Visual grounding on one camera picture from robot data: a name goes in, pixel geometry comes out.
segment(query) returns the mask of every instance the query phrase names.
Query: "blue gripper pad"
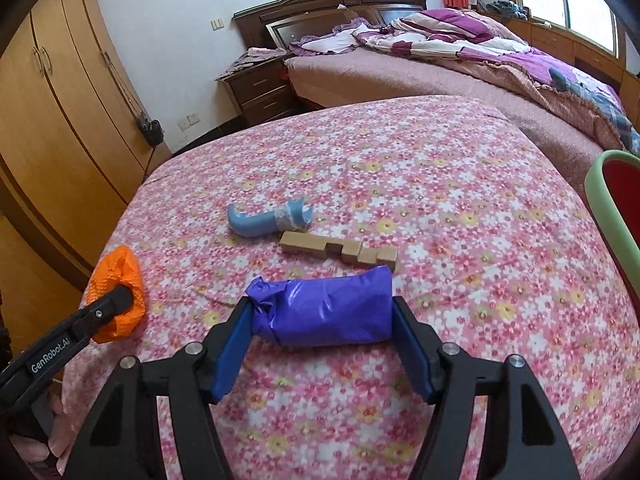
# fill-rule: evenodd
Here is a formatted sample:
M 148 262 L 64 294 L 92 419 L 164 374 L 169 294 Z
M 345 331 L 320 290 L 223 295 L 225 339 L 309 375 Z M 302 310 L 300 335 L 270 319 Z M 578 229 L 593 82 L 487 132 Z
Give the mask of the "blue gripper pad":
M 392 310 L 391 339 L 396 345 L 402 367 L 409 377 L 412 389 L 422 397 L 424 402 L 430 402 L 436 396 L 436 391 L 431 382 L 429 360 L 395 300 Z
M 234 387 L 242 361 L 244 361 L 251 339 L 254 337 L 254 333 L 251 330 L 253 318 L 254 309 L 249 304 L 242 311 L 226 340 L 224 348 L 218 355 L 216 373 L 210 389 L 211 395 L 216 402 L 220 402 L 222 397 Z

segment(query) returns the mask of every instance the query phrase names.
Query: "wooden block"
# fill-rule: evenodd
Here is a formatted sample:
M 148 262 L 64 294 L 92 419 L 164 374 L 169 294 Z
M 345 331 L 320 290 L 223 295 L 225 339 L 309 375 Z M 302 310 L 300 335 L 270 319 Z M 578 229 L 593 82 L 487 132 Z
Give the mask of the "wooden block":
M 358 264 L 363 267 L 375 267 L 377 264 L 376 257 L 378 256 L 377 249 L 371 249 L 369 247 L 363 247 L 358 254 Z
M 326 245 L 332 240 L 325 236 L 317 236 L 309 233 L 297 233 L 286 231 L 280 238 L 280 246 L 287 253 L 311 254 L 315 258 L 326 259 Z
M 321 260 L 327 259 L 329 254 L 339 255 L 346 264 L 375 267 L 386 265 L 391 272 L 396 270 L 398 248 L 384 245 L 379 249 L 363 247 L 357 240 L 343 240 L 329 238 L 310 233 L 286 231 L 280 238 L 282 250 L 289 254 L 310 254 Z
M 362 250 L 362 242 L 357 240 L 345 240 L 342 245 L 341 259 L 350 265 L 358 263 L 358 254 Z
M 332 238 L 330 242 L 326 243 L 326 251 L 329 254 L 336 254 L 337 256 L 339 256 L 342 252 L 342 244 L 342 240 L 338 240 L 338 238 Z
M 379 265 L 386 265 L 391 272 L 396 272 L 396 262 L 398 261 L 398 248 L 393 245 L 383 245 L 378 248 L 376 257 Z

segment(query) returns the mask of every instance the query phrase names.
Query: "wooden cabinet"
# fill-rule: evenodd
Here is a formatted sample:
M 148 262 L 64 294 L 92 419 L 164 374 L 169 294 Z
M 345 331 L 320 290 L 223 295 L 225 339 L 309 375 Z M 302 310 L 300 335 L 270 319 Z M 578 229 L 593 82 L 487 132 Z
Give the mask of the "wooden cabinet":
M 271 59 L 222 78 L 236 111 L 248 126 L 298 112 L 298 100 L 282 79 L 282 59 Z
M 82 0 L 62 0 L 62 6 L 74 46 L 95 92 L 120 137 L 136 157 L 140 166 L 146 168 L 152 148 L 140 134 L 134 113 L 123 98 L 102 51 L 95 41 L 94 32 L 84 10 L 84 3 Z
M 116 48 L 113 46 L 113 42 L 109 36 L 107 31 L 107 27 L 104 25 L 104 20 L 102 19 L 102 13 L 100 12 L 100 7 L 98 6 L 98 0 L 83 0 L 84 7 L 86 9 L 86 14 L 89 17 L 89 23 L 91 25 L 92 31 L 94 32 L 95 40 L 98 43 L 101 51 L 106 54 L 105 60 L 107 60 L 111 74 L 113 78 L 118 83 L 120 87 L 120 92 L 123 95 L 123 98 L 129 103 L 136 112 L 143 111 L 146 113 L 146 110 L 142 104 L 142 100 L 136 93 L 135 88 L 133 87 L 131 81 L 129 80 L 129 76 L 127 76 L 127 71 L 124 70 L 124 66 L 122 65 L 120 58 L 116 52 Z
M 640 127 L 640 80 L 625 72 L 620 85 L 620 100 L 625 107 L 626 116 L 636 129 Z
M 74 133 L 111 187 L 130 202 L 144 169 L 94 91 L 69 33 L 62 0 L 39 0 L 31 19 L 46 77 Z
M 0 214 L 0 308 L 14 356 L 73 314 L 81 297 Z
M 531 24 L 529 22 L 525 22 L 524 20 L 509 20 L 504 24 L 511 32 L 531 44 Z
M 140 111 L 96 0 L 40 0 L 0 58 L 0 211 L 75 290 L 145 170 L 171 156 Z
M 531 25 L 531 45 L 565 63 L 574 63 L 574 42 L 541 25 Z
M 615 79 L 615 81 L 622 81 L 622 75 L 624 72 L 622 67 L 618 65 L 615 60 L 599 53 L 594 48 L 590 48 L 585 46 L 583 43 L 576 42 L 574 45 L 574 57 L 575 59 L 583 60 L 588 65 L 604 72 L 606 75 Z
M 76 137 L 46 69 L 27 17 L 0 59 L 0 155 L 28 207 L 94 266 L 126 203 Z

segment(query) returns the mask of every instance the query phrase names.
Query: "clothes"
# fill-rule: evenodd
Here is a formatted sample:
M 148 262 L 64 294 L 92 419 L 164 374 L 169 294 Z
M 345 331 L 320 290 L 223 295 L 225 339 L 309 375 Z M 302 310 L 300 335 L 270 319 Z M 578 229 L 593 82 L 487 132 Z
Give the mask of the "clothes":
M 276 49 L 272 48 L 258 48 L 252 46 L 249 50 L 247 50 L 242 56 L 236 59 L 229 68 L 226 69 L 226 72 L 218 77 L 221 79 L 227 75 L 231 75 L 234 72 L 238 72 L 243 68 L 249 68 L 255 64 L 262 63 L 267 61 L 268 59 L 274 59 L 275 57 L 282 57 L 287 54 L 287 51 L 281 47 Z
M 503 18 L 517 18 L 518 20 L 527 19 L 527 13 L 524 9 L 513 2 L 498 0 L 492 4 L 487 4 L 486 8 L 500 14 Z
M 640 135 L 626 117 L 620 107 L 615 104 L 606 95 L 599 92 L 593 92 L 585 88 L 582 83 L 574 83 L 569 81 L 562 73 L 555 68 L 549 69 L 552 84 L 559 92 L 569 92 L 582 99 L 587 99 L 595 103 L 602 111 L 603 115 L 620 134 L 620 140 L 631 153 L 640 155 Z

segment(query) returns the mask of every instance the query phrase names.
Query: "wardrobe door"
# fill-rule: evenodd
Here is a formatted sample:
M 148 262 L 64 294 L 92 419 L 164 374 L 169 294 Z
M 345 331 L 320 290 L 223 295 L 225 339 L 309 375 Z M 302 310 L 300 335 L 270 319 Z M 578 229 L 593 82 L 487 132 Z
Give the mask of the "wardrobe door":
M 74 135 L 38 55 L 27 18 L 0 58 L 0 156 L 30 210 L 92 267 L 126 204 Z
M 113 189 L 129 202 L 144 169 L 102 106 L 66 24 L 62 0 L 39 0 L 31 10 L 47 78 L 71 127 Z
M 107 32 L 107 27 L 104 25 L 100 7 L 98 6 L 98 0 L 84 0 L 84 6 L 86 7 L 86 13 L 89 16 L 91 28 L 94 32 L 95 39 L 98 42 L 98 46 L 100 46 L 100 48 L 109 56 L 109 60 L 113 64 L 113 77 L 123 89 L 122 93 L 124 97 L 129 101 L 133 109 L 138 112 L 143 111 L 146 113 L 138 94 L 136 94 L 129 77 L 127 76 L 126 70 L 124 70 L 122 63 L 120 62 L 116 48 L 111 42 L 111 38 Z
M 2 214 L 0 294 L 15 356 L 71 316 L 82 298 L 82 292 L 49 267 Z
M 82 0 L 62 0 L 66 23 L 71 31 L 80 61 L 86 70 L 100 101 L 142 168 L 151 157 L 151 146 L 140 133 L 133 111 L 127 106 L 120 89 L 95 41 Z

